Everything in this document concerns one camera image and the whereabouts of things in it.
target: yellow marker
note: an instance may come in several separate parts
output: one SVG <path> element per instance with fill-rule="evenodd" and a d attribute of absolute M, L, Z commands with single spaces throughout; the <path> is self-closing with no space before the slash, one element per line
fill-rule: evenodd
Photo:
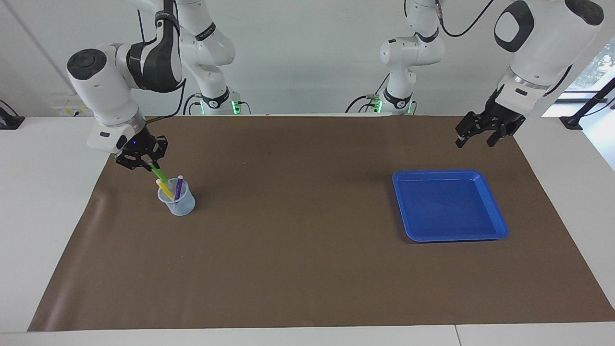
<path fill-rule="evenodd" d="M 167 195 L 167 197 L 169 197 L 170 200 L 172 201 L 175 200 L 175 198 L 173 197 L 173 193 L 171 192 L 171 190 L 169 190 L 167 185 L 162 182 L 162 180 L 156 179 L 156 184 L 160 187 L 162 192 L 164 192 L 164 194 Z"/>

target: wire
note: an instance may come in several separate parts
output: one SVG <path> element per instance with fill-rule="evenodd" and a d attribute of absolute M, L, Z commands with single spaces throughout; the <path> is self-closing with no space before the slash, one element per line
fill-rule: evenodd
<path fill-rule="evenodd" d="M 560 81 L 557 82 L 557 84 L 553 87 L 553 89 L 551 89 L 550 91 L 548 91 L 546 94 L 544 94 L 542 97 L 547 97 L 550 94 L 553 94 L 553 91 L 556 91 L 557 88 L 559 88 L 561 86 L 561 83 L 564 81 L 564 79 L 566 79 L 566 77 L 568 77 L 568 73 L 570 73 L 570 70 L 572 70 L 573 66 L 570 65 L 568 67 L 568 69 L 566 69 L 566 72 L 564 72 L 564 75 L 561 77 Z"/>
<path fill-rule="evenodd" d="M 359 113 L 361 113 L 361 111 L 363 110 L 363 107 L 365 107 L 365 112 L 367 113 L 367 109 L 370 107 L 370 103 L 364 104 L 361 106 L 361 108 L 359 108 Z"/>
<path fill-rule="evenodd" d="M 478 15 L 478 17 L 476 17 L 476 19 L 474 20 L 474 22 L 472 22 L 472 24 L 470 24 L 470 26 L 468 26 L 467 29 L 465 29 L 461 34 L 451 34 L 450 32 L 448 32 L 448 30 L 444 27 L 444 17 L 442 15 L 438 15 L 438 19 L 440 19 L 440 26 L 442 26 L 442 30 L 444 30 L 444 32 L 448 35 L 451 36 L 453 38 L 458 38 L 461 36 L 464 36 L 465 34 L 467 34 L 468 31 L 470 31 L 474 25 L 476 25 L 476 23 L 478 22 L 478 20 L 483 16 L 483 14 L 485 14 L 485 12 L 487 11 L 487 9 L 489 9 L 489 7 L 491 6 L 491 4 L 493 3 L 494 0 L 490 0 L 489 3 L 485 6 L 485 8 L 481 11 L 481 13 Z M 437 7 L 440 7 L 440 0 L 435 0 L 435 4 Z"/>
<path fill-rule="evenodd" d="M 19 116 L 19 114 L 17 114 L 17 112 L 13 109 L 13 107 L 11 107 L 8 103 L 6 103 L 6 102 L 5 102 L 5 101 L 3 101 L 3 100 L 0 100 L 0 102 L 4 103 L 4 104 L 5 104 L 5 106 L 9 107 L 9 109 L 10 109 L 11 111 L 13 111 L 13 113 L 15 113 L 15 116 Z"/>
<path fill-rule="evenodd" d="M 604 107 L 602 107 L 601 109 L 599 109 L 599 110 L 597 110 L 597 111 L 594 111 L 594 112 L 591 112 L 591 113 L 589 113 L 589 114 L 586 114 L 586 115 L 584 115 L 584 116 L 594 115 L 594 114 L 598 113 L 599 111 L 604 110 L 606 107 L 610 106 L 610 105 L 613 103 L 613 101 L 615 101 L 615 98 L 613 98 L 612 100 L 610 100 L 610 101 L 609 101 L 609 103 L 607 103 L 607 104 L 606 104 Z"/>
<path fill-rule="evenodd" d="M 360 100 L 367 99 L 368 97 L 369 96 L 367 95 L 357 97 L 354 101 L 351 102 L 351 104 L 348 106 L 344 113 L 348 113 L 348 111 L 352 108 L 352 106 L 354 106 L 355 103 L 359 102 Z"/>
<path fill-rule="evenodd" d="M 188 108 L 188 115 L 192 115 L 192 106 L 200 106 L 200 102 L 194 102 L 190 105 L 190 108 Z"/>
<path fill-rule="evenodd" d="M 146 124 L 146 125 L 147 125 L 147 124 L 151 124 L 151 123 L 155 123 L 155 122 L 156 122 L 156 121 L 158 121 L 158 120 L 163 120 L 163 119 L 171 118 L 172 116 L 175 116 L 175 115 L 177 115 L 177 113 L 179 113 L 179 112 L 180 112 L 180 109 L 181 109 L 181 102 L 184 100 L 184 91 L 186 90 L 186 80 L 187 80 L 187 79 L 185 79 L 185 78 L 184 78 L 184 81 L 183 81 L 183 82 L 181 82 L 181 84 L 180 84 L 180 86 L 181 86 L 180 104 L 177 106 L 177 110 L 175 110 L 175 112 L 174 112 L 173 114 L 170 114 L 170 115 L 164 115 L 164 116 L 157 116 L 157 117 L 155 117 L 155 118 L 152 118 L 152 119 L 150 119 L 150 120 L 147 120 L 147 121 L 145 122 L 145 124 Z"/>
<path fill-rule="evenodd" d="M 141 10 L 137 10 L 137 16 L 139 16 L 139 27 L 141 28 L 141 40 L 145 43 L 145 34 L 143 33 L 143 20 L 141 19 Z"/>
<path fill-rule="evenodd" d="M 250 114 L 252 114 L 252 108 L 250 108 L 250 104 L 249 103 L 247 103 L 246 101 L 239 101 L 237 104 L 248 106 L 248 111 L 250 112 Z"/>
<path fill-rule="evenodd" d="M 196 97 L 197 93 L 190 95 L 190 97 L 188 97 L 186 99 L 186 102 L 184 103 L 184 111 L 181 112 L 181 114 L 186 115 L 186 109 L 188 108 L 188 102 L 190 102 L 190 100 L 192 100 L 193 97 Z"/>
<path fill-rule="evenodd" d="M 386 82 L 387 78 L 391 75 L 391 72 L 387 73 L 386 77 L 384 77 L 383 82 L 380 84 L 380 86 L 378 87 L 378 89 L 376 90 L 376 92 L 374 94 L 378 94 L 378 92 L 380 91 L 380 89 L 383 87 L 384 83 Z"/>

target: purple marker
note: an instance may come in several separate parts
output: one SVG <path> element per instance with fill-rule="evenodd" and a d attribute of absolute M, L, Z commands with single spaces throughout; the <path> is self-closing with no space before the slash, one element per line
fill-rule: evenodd
<path fill-rule="evenodd" d="M 177 187 L 175 188 L 175 201 L 181 196 L 181 186 L 184 185 L 184 176 L 177 177 Z"/>

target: white wall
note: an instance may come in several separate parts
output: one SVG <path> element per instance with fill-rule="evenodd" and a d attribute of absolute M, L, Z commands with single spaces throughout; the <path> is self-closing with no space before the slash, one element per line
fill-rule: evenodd
<path fill-rule="evenodd" d="M 605 9 L 605 27 L 564 85 L 615 36 L 615 1 L 595 1 Z M 136 11 L 123 0 L 0 0 L 3 2 L 13 8 L 62 73 L 67 59 L 80 49 L 103 42 L 140 40 Z M 207 4 L 218 28 L 237 47 L 236 61 L 223 68 L 227 82 L 250 102 L 255 113 L 343 111 L 356 96 L 373 92 L 386 75 L 386 67 L 378 60 L 382 42 L 409 34 L 402 0 L 208 0 Z M 485 4 L 486 0 L 449 1 L 444 7 L 447 28 L 461 31 Z M 496 0 L 468 35 L 444 37 L 447 54 L 442 62 L 415 69 L 418 113 L 461 115 L 483 109 L 511 58 L 493 39 L 493 25 L 508 4 L 509 0 Z M 153 18 L 144 14 L 144 20 L 149 37 L 153 35 Z M 0 45 L 0 51 L 4 50 L 4 38 Z M 22 49 L 15 44 L 10 48 L 16 52 Z M 15 65 L 13 74 L 23 76 L 26 85 L 45 85 L 43 91 L 34 91 L 32 98 L 45 100 L 51 93 L 69 93 L 57 73 L 51 78 L 52 86 L 29 75 L 32 71 L 54 74 L 49 62 L 24 66 L 19 60 L 14 62 L 14 55 L 5 57 Z M 4 65 L 0 60 L 3 79 Z M 197 91 L 192 77 L 186 76 L 187 93 Z M 3 83 L 0 92 L 5 88 Z M 179 92 L 133 94 L 147 115 L 174 111 L 179 98 Z M 536 114 L 542 114 L 557 94 L 541 102 Z"/>
<path fill-rule="evenodd" d="M 547 110 L 543 116 L 559 118 L 574 115 L 583 104 L 556 103 Z M 610 107 L 601 110 L 604 103 L 599 103 L 588 113 L 597 111 L 594 115 L 581 119 L 583 133 L 602 155 L 605 161 L 615 171 L 615 110 Z"/>
<path fill-rule="evenodd" d="M 68 94 L 71 89 L 4 0 L 0 32 L 0 99 L 20 115 L 53 116 L 49 100 L 54 93 Z"/>

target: marker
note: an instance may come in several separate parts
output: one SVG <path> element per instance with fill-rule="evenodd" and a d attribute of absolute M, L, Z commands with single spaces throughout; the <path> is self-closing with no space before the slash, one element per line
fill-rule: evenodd
<path fill-rule="evenodd" d="M 156 167 L 154 166 L 154 163 L 153 163 L 151 160 L 150 160 L 150 161 L 148 161 L 148 164 L 149 164 L 149 166 L 151 167 L 152 172 L 154 172 L 154 174 L 156 174 L 156 176 L 157 176 L 160 180 L 162 180 L 162 182 L 163 182 L 163 183 L 165 183 L 165 184 L 169 183 L 169 180 L 167 179 L 167 177 L 165 177 L 165 175 L 162 173 L 162 171 L 161 171 L 160 169 L 158 169 L 158 168 L 156 168 Z"/>
<path fill-rule="evenodd" d="M 171 201 L 174 200 L 173 193 L 171 192 L 171 190 L 169 190 L 169 188 L 166 186 L 166 184 L 162 182 L 162 180 L 156 179 L 156 184 L 162 190 L 162 192 L 164 192 L 164 194 L 167 195 L 167 197 L 169 197 L 169 199 Z"/>
<path fill-rule="evenodd" d="M 181 196 L 181 186 L 184 185 L 184 176 L 180 175 L 179 177 L 177 177 L 177 186 L 175 188 L 175 199 L 174 201 L 178 200 Z"/>

